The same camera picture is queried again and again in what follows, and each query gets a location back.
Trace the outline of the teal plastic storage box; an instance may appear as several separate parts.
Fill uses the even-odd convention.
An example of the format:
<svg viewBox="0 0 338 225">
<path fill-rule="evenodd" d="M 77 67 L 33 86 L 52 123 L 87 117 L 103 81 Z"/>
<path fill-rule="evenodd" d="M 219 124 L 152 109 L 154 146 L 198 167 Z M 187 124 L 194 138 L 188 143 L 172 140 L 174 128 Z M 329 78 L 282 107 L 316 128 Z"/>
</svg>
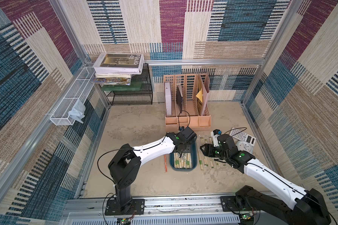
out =
<svg viewBox="0 0 338 225">
<path fill-rule="evenodd" d="M 198 165 L 196 143 L 188 146 L 184 153 L 171 153 L 169 155 L 170 166 L 175 171 L 189 172 Z"/>
</svg>

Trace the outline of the chopsticks pair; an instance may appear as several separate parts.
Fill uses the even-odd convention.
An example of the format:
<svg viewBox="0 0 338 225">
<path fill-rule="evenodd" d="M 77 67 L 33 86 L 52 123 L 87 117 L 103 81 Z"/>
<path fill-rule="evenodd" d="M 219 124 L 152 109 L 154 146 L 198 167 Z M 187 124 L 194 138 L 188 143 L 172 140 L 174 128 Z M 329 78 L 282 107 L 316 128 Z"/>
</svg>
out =
<svg viewBox="0 0 338 225">
<path fill-rule="evenodd" d="M 209 137 L 209 143 L 213 144 L 212 137 Z M 210 165 L 211 165 L 211 168 L 214 168 L 214 164 L 213 164 L 213 159 L 212 158 L 210 158 Z"/>
<path fill-rule="evenodd" d="M 201 140 L 202 140 L 202 145 L 204 145 L 206 143 L 206 140 L 203 137 L 201 138 Z M 206 156 L 204 156 L 204 163 L 205 163 L 205 166 L 208 167 L 208 162 L 207 162 Z"/>
<path fill-rule="evenodd" d="M 197 152 L 198 152 L 198 159 L 199 159 L 200 169 L 201 169 L 201 171 L 203 171 L 204 168 L 203 168 L 203 161 L 202 161 L 201 150 L 200 150 L 200 146 L 201 146 L 200 137 L 198 137 L 198 141 L 197 142 L 198 142 L 197 143 Z"/>
</svg>

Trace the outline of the chopsticks red print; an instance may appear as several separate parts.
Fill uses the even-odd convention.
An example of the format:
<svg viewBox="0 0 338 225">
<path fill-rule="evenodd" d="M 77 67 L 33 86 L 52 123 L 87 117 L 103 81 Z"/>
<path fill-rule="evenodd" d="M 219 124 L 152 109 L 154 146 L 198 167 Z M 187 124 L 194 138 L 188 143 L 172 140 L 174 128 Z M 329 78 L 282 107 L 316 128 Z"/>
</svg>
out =
<svg viewBox="0 0 338 225">
<path fill-rule="evenodd" d="M 168 165 L 167 165 L 167 155 L 164 155 L 164 171 L 167 172 L 168 171 Z"/>
</svg>

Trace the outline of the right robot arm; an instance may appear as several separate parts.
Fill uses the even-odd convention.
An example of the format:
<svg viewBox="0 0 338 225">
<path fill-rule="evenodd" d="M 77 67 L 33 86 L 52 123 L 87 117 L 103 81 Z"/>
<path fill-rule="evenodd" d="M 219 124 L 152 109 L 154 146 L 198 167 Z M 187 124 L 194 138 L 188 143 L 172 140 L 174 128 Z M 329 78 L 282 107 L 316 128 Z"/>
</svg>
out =
<svg viewBox="0 0 338 225">
<path fill-rule="evenodd" d="M 225 210 L 264 211 L 289 225 L 329 225 L 333 221 L 320 192 L 281 177 L 246 149 L 240 150 L 228 134 L 213 133 L 212 140 L 200 147 L 204 156 L 227 163 L 275 194 L 271 197 L 245 185 L 234 197 L 223 197 Z"/>
</svg>

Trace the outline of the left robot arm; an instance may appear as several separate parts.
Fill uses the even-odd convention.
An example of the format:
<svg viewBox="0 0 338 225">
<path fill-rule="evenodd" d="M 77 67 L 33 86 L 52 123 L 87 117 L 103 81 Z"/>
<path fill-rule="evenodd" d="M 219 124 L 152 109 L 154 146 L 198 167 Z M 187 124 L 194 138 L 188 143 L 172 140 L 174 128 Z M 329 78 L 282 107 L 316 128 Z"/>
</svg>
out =
<svg viewBox="0 0 338 225">
<path fill-rule="evenodd" d="M 174 133 L 168 132 L 155 142 L 131 147 L 123 145 L 108 164 L 110 175 L 115 183 L 115 203 L 121 213 L 127 213 L 132 206 L 131 184 L 139 169 L 145 163 L 162 155 L 184 152 L 196 141 L 197 135 L 190 128 Z"/>
</svg>

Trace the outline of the white box in organizer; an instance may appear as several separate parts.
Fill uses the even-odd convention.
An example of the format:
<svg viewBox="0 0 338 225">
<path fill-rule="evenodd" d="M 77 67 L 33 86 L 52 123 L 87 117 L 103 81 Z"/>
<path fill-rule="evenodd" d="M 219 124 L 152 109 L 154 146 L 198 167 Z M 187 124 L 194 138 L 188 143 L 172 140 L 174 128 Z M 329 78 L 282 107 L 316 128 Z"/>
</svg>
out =
<svg viewBox="0 0 338 225">
<path fill-rule="evenodd" d="M 164 83 L 165 91 L 165 106 L 166 106 L 166 116 L 169 117 L 172 115 L 172 105 L 171 105 L 171 83 Z"/>
</svg>

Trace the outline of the white round alarm clock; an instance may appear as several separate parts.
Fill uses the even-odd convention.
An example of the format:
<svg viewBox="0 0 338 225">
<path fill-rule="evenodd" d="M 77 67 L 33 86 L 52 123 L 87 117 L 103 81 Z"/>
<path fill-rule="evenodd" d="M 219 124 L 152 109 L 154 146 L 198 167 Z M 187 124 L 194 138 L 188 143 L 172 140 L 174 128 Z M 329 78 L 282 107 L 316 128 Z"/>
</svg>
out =
<svg viewBox="0 0 338 225">
<path fill-rule="evenodd" d="M 254 152 L 254 147 L 246 141 L 237 141 L 236 146 L 239 151 L 246 151 L 250 154 Z"/>
</svg>

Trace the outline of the white calculator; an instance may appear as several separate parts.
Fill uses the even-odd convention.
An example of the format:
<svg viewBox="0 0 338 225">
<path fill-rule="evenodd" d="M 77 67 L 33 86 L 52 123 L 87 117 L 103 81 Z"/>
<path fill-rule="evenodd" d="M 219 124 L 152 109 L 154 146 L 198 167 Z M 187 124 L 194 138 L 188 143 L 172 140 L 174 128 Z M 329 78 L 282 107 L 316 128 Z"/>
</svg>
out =
<svg viewBox="0 0 338 225">
<path fill-rule="evenodd" d="M 246 141 L 249 144 L 251 144 L 252 146 L 255 146 L 257 138 L 249 135 L 248 133 L 246 133 L 247 128 L 232 128 L 230 130 L 230 136 L 239 140 L 239 141 Z"/>
</svg>

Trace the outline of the black notebook in organizer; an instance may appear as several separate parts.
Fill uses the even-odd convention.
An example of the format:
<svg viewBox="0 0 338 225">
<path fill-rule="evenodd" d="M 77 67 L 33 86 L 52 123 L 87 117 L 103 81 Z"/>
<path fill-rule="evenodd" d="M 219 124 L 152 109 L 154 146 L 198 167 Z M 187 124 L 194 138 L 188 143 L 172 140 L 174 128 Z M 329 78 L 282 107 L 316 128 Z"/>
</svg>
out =
<svg viewBox="0 0 338 225">
<path fill-rule="evenodd" d="M 179 112 L 183 110 L 183 86 L 178 85 L 176 89 L 176 103 L 179 108 Z"/>
</svg>

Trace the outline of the pink desktop file organizer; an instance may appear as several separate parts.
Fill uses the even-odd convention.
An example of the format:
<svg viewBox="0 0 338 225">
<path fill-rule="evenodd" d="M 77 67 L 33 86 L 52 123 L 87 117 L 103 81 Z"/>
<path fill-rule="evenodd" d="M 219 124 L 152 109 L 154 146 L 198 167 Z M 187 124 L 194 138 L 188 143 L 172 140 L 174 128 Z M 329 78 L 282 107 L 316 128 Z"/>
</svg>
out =
<svg viewBox="0 0 338 225">
<path fill-rule="evenodd" d="M 165 113 L 165 127 L 168 132 L 177 132 L 180 127 L 189 126 L 194 131 L 209 130 L 211 115 L 208 110 L 209 84 L 208 74 L 165 75 L 163 81 L 171 83 L 172 115 Z M 180 113 L 176 103 L 177 86 L 183 86 L 183 110 Z M 203 90 L 203 103 L 197 98 L 198 91 Z"/>
</svg>

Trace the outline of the yellow paper in organizer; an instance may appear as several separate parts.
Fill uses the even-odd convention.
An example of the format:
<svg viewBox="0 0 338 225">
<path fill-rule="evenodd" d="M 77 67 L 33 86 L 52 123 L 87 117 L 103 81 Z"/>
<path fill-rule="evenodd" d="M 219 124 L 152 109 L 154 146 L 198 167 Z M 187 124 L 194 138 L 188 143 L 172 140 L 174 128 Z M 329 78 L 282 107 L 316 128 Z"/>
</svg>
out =
<svg viewBox="0 0 338 225">
<path fill-rule="evenodd" d="M 203 103 L 203 90 L 202 90 L 202 89 L 200 89 L 200 90 L 198 91 L 198 93 L 196 94 L 196 98 L 197 98 L 201 103 Z"/>
</svg>

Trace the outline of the green folder on shelf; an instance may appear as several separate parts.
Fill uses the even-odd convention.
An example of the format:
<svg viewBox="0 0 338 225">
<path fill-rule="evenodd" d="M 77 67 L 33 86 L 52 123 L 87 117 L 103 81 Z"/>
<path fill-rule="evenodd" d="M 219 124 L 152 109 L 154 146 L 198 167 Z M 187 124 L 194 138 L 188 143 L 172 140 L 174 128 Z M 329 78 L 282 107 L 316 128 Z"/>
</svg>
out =
<svg viewBox="0 0 338 225">
<path fill-rule="evenodd" d="M 142 83 L 134 83 L 131 85 L 103 85 L 101 87 L 102 91 L 139 91 L 141 89 Z"/>
</svg>

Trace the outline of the stack of colourful magazines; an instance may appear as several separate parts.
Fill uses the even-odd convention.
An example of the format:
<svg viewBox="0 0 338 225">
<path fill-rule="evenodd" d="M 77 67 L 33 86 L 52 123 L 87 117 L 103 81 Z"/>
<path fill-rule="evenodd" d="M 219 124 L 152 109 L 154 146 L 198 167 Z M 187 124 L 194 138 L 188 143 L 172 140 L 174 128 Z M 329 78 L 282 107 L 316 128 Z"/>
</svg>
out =
<svg viewBox="0 0 338 225">
<path fill-rule="evenodd" d="M 132 75 L 129 74 L 98 74 L 91 78 L 92 83 L 104 85 L 130 85 Z"/>
</svg>

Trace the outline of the large white book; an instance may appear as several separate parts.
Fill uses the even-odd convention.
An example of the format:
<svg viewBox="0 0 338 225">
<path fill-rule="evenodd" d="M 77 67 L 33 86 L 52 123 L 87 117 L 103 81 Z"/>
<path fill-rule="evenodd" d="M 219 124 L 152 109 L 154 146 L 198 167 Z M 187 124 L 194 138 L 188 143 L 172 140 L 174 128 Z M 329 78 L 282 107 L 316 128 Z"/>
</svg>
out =
<svg viewBox="0 0 338 225">
<path fill-rule="evenodd" d="M 141 74 L 144 55 L 136 53 L 101 53 L 93 68 L 100 74 Z"/>
</svg>

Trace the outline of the crumpled white tissue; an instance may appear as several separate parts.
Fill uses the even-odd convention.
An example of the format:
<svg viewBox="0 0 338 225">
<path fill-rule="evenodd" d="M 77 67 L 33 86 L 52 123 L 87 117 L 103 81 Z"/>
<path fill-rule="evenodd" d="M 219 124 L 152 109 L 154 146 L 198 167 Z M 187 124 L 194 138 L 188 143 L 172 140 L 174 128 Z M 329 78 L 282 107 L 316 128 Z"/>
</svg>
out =
<svg viewBox="0 0 338 225">
<path fill-rule="evenodd" d="M 85 105 L 82 103 L 80 99 L 78 99 L 74 104 L 74 106 L 72 107 L 72 109 L 68 111 L 68 116 L 74 119 L 75 121 L 83 124 L 84 122 L 82 121 L 82 119 L 85 117 L 85 110 L 86 110 Z"/>
</svg>

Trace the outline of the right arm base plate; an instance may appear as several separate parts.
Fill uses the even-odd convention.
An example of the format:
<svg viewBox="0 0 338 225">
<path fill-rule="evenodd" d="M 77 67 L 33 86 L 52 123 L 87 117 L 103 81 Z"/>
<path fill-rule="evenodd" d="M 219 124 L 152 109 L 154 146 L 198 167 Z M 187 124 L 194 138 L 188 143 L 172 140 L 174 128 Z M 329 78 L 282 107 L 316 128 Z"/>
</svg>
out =
<svg viewBox="0 0 338 225">
<path fill-rule="evenodd" d="M 260 211 L 259 208 L 251 206 L 248 200 L 244 197 L 222 196 L 220 197 L 220 201 L 224 212 L 233 212 L 234 214 L 240 214 L 244 211 L 254 211 L 254 213 Z"/>
</svg>

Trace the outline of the aluminium front rail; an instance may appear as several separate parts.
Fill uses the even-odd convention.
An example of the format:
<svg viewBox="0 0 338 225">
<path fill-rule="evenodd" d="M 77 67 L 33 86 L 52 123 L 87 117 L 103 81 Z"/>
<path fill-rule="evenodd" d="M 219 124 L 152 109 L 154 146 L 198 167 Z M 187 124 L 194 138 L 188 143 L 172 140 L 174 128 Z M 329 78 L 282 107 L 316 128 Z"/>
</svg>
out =
<svg viewBox="0 0 338 225">
<path fill-rule="evenodd" d="M 199 195 L 168 195 L 143 196 L 133 199 L 144 200 L 145 216 L 164 216 L 167 214 L 222 214 L 223 196 L 235 196 L 234 193 L 199 194 Z M 99 218 L 102 209 L 106 207 L 104 198 L 81 198 L 68 200 L 61 215 L 61 219 L 69 218 Z"/>
</svg>

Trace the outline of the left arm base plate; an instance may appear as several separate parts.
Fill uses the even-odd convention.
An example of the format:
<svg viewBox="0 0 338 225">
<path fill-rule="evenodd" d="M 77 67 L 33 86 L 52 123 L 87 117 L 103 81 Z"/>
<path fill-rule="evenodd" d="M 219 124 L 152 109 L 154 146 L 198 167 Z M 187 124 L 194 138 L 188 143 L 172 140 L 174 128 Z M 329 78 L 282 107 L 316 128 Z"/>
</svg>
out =
<svg viewBox="0 0 338 225">
<path fill-rule="evenodd" d="M 104 208 L 105 216 L 143 215 L 145 210 L 144 199 L 132 199 L 129 203 L 121 205 L 118 200 L 108 200 Z"/>
</svg>

